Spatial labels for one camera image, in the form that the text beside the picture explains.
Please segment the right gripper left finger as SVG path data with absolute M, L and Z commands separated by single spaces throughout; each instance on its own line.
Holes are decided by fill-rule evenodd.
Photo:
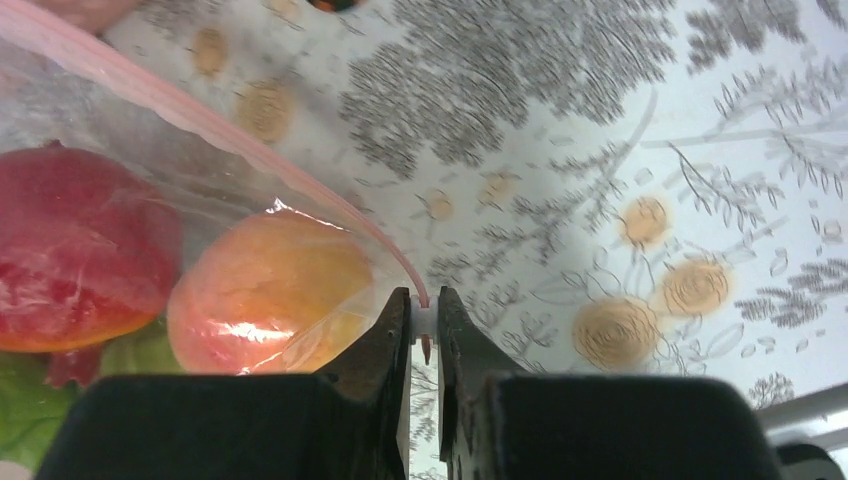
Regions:
M 411 298 L 311 374 L 125 375 L 72 406 L 40 479 L 403 479 Z

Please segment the orange toy peach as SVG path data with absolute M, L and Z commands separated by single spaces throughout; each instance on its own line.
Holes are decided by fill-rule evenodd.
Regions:
M 347 231 L 291 211 L 253 215 L 182 275 L 168 339 L 189 373 L 312 372 L 370 326 L 373 286 Z

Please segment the red toy apple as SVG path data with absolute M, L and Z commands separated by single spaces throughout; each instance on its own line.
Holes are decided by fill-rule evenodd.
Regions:
M 178 212 L 118 162 L 60 144 L 1 157 L 1 347 L 57 352 L 141 328 L 182 266 Z

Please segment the clear zip top bag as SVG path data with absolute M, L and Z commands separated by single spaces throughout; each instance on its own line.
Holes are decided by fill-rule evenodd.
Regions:
M 151 183 L 176 209 L 183 229 L 179 276 L 164 309 L 145 326 L 72 350 L 12 352 L 1 347 L 1 354 L 44 358 L 45 384 L 59 389 L 73 382 L 83 389 L 67 415 L 96 382 L 125 376 L 98 376 L 106 345 L 159 317 L 167 329 L 169 300 L 182 275 L 208 246 L 250 216 L 291 211 L 353 235 L 374 274 L 373 319 L 355 341 L 375 324 L 394 290 L 405 288 L 410 294 L 423 286 L 404 255 L 374 223 L 263 140 L 87 31 L 30 1 L 5 1 L 1 157 L 56 143 L 108 157 Z M 39 467 L 20 471 L 1 460 L 1 475 L 40 479 Z

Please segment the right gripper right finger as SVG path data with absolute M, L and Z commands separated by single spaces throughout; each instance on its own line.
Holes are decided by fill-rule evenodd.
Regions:
M 438 296 L 440 458 L 452 479 L 778 479 L 729 384 L 704 377 L 532 373 Z

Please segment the light green toy cabbage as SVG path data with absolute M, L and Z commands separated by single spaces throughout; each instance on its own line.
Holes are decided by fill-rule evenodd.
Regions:
M 98 376 L 181 373 L 168 342 L 166 321 L 109 342 Z M 23 471 L 37 469 L 70 406 L 83 389 L 71 382 L 44 383 L 47 362 L 39 355 L 1 354 L 1 460 Z

